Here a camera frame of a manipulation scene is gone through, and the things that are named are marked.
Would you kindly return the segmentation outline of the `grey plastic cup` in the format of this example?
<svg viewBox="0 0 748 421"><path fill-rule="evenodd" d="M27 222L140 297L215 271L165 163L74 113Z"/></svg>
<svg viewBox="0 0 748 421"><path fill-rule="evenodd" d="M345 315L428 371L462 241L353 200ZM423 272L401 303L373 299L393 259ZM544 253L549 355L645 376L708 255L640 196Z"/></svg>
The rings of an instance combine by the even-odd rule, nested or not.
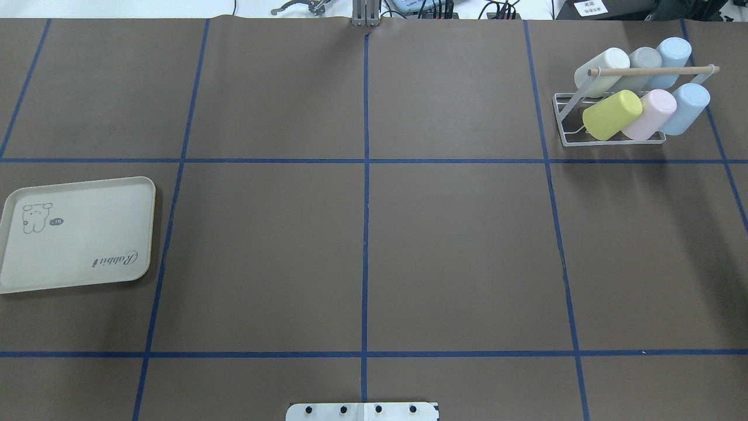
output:
<svg viewBox="0 0 748 421"><path fill-rule="evenodd" d="M630 69L655 69L662 66L662 55L659 51L649 46L642 46L629 55ZM628 89L631 91L643 91L653 75L629 75Z"/></svg>

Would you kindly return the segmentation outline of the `pink plastic cup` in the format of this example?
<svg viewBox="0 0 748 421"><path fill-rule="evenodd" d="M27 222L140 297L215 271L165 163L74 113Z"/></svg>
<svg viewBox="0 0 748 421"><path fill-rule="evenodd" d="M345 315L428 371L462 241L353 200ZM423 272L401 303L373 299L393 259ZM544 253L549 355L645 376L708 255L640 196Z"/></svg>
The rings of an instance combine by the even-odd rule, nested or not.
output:
<svg viewBox="0 0 748 421"><path fill-rule="evenodd" d="M622 133L631 140L649 140L677 110L673 94L663 89L653 89L640 99L643 112Z"/></svg>

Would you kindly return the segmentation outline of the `yellow plastic cup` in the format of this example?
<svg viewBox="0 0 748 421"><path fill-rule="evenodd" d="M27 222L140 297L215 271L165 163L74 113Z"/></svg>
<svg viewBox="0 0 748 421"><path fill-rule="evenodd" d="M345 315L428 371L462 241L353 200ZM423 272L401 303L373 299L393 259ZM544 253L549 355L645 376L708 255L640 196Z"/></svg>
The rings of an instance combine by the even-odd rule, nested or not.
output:
<svg viewBox="0 0 748 421"><path fill-rule="evenodd" d="M585 109L582 122L599 141L607 141L628 127L643 112L643 103L633 91L622 90Z"/></svg>

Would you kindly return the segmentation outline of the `blue plastic cup front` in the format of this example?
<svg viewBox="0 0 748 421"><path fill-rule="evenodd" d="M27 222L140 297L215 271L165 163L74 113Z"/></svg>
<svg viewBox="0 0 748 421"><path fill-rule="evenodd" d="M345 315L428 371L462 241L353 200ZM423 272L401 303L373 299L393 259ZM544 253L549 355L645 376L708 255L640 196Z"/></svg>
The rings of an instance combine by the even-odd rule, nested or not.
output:
<svg viewBox="0 0 748 421"><path fill-rule="evenodd" d="M683 67L692 53L690 42L680 37L669 37L664 39L656 50L662 57L662 68ZM679 75L655 75L647 83L649 90L667 90L675 85Z"/></svg>

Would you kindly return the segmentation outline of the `blue plastic cup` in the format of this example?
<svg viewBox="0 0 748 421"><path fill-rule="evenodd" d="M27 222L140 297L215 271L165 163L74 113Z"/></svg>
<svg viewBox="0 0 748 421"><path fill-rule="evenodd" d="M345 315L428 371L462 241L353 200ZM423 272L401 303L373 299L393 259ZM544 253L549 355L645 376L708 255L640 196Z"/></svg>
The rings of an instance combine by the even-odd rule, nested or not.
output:
<svg viewBox="0 0 748 421"><path fill-rule="evenodd" d="M669 37L664 39L656 50L662 57L662 68L683 67L692 53L690 42L680 37ZM649 90L667 90L675 85L679 75L655 75L647 83Z"/></svg>
<svg viewBox="0 0 748 421"><path fill-rule="evenodd" d="M666 136L685 133L711 101L707 88L691 82L677 88L673 96L677 103L676 111L660 127Z"/></svg>

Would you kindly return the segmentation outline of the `cream plastic tray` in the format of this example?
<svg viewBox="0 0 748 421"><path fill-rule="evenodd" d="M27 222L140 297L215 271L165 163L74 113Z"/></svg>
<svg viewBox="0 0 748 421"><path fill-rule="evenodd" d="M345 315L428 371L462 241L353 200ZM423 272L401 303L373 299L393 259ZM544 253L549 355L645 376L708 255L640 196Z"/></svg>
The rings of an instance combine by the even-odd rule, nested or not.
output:
<svg viewBox="0 0 748 421"><path fill-rule="evenodd" d="M144 176L12 192L2 211L2 293L141 278L151 264L156 198Z"/></svg>

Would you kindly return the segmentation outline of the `aluminium frame post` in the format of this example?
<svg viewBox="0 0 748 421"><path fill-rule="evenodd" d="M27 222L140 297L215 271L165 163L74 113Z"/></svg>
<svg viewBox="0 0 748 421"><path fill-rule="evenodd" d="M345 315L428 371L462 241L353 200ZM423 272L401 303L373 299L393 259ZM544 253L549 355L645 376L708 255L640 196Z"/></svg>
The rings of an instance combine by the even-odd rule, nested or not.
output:
<svg viewBox="0 0 748 421"><path fill-rule="evenodd" d="M379 26L381 22L381 0L353 0L353 27Z"/></svg>

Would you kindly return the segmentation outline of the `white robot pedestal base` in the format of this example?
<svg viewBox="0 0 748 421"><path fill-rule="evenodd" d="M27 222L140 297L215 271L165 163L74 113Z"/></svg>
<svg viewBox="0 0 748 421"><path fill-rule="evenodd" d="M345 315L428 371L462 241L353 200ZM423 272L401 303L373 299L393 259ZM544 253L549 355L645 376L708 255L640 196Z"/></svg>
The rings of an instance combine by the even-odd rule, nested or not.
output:
<svg viewBox="0 0 748 421"><path fill-rule="evenodd" d="M308 403L289 406L286 420L439 420L437 403L353 402Z"/></svg>

